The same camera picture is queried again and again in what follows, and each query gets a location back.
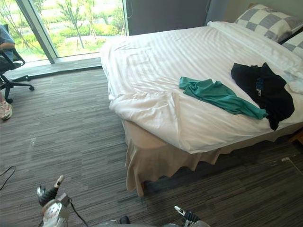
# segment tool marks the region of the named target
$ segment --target cable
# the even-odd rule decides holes
[[[127,16],[127,18],[131,18],[133,16],[133,3],[132,3],[132,0],[129,0],[131,2],[131,9],[132,9],[132,13],[130,16]]]
[[[78,214],[78,212],[76,211],[74,204],[71,202],[71,198],[69,199],[69,202],[71,204],[72,209],[74,210],[74,212],[76,213],[76,215],[83,221],[83,223],[85,224],[85,226],[89,227],[88,224],[86,223],[86,221],[80,216],[80,214]]]
[[[205,12],[208,14],[208,10],[209,10],[209,3],[210,3],[211,0],[208,0],[207,1],[207,4],[205,6]]]
[[[43,224],[43,220],[40,222],[40,224],[38,225],[38,227],[41,227]]]
[[[6,184],[6,182],[9,180],[9,178],[11,176],[13,176],[14,172],[16,171],[16,167],[15,166],[11,166],[10,168],[8,168],[7,170],[5,170],[4,173],[0,174],[0,176],[4,175],[7,171],[9,171],[11,168],[15,168],[14,171],[12,172],[12,174],[6,179],[6,181],[4,182],[4,184],[2,185],[2,187],[0,188],[0,191],[2,190],[2,188],[4,187],[4,185]]]

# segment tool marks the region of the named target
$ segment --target white sneaker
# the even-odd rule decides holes
[[[8,120],[13,114],[13,106],[3,101],[0,106],[0,115],[2,120]]]

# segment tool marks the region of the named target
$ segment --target glass window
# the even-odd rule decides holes
[[[125,35],[122,0],[33,0],[60,57],[98,52]]]
[[[15,48],[26,62],[47,59],[14,0],[0,0],[0,23],[8,24]]]

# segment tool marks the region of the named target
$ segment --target black shoe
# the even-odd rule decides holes
[[[120,224],[130,224],[128,216],[124,215],[120,218]]]

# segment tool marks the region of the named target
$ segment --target beige bed skirt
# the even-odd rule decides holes
[[[215,164],[220,154],[229,154],[235,149],[248,147],[264,140],[274,142],[278,137],[292,134],[303,127],[302,122],[216,150],[189,154],[133,122],[122,120],[122,123],[128,144],[125,164],[127,169],[126,188],[129,191],[137,189],[139,196],[144,196],[141,186],[144,181],[157,181],[162,176],[171,177],[183,166],[194,171],[200,161]]]

